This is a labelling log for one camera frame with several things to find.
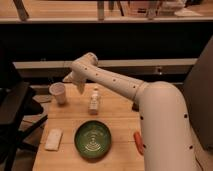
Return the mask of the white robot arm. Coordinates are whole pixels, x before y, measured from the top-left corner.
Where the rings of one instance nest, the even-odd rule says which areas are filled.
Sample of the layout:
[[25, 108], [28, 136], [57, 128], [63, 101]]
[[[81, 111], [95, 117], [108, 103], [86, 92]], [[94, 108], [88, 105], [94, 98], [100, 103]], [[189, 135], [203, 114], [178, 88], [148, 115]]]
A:
[[183, 94], [174, 85], [143, 80], [98, 67], [98, 58], [86, 53], [70, 63], [66, 82], [84, 91], [91, 80], [139, 107], [145, 171], [196, 171], [189, 114]]

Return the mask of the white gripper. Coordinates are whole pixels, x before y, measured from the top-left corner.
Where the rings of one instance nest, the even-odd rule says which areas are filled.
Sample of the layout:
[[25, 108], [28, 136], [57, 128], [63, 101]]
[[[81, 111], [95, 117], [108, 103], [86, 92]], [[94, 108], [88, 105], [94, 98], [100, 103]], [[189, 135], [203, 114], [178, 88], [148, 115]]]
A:
[[77, 86], [77, 90], [80, 94], [84, 93], [86, 78], [81, 74], [72, 71], [63, 78], [64, 83], [73, 83]]

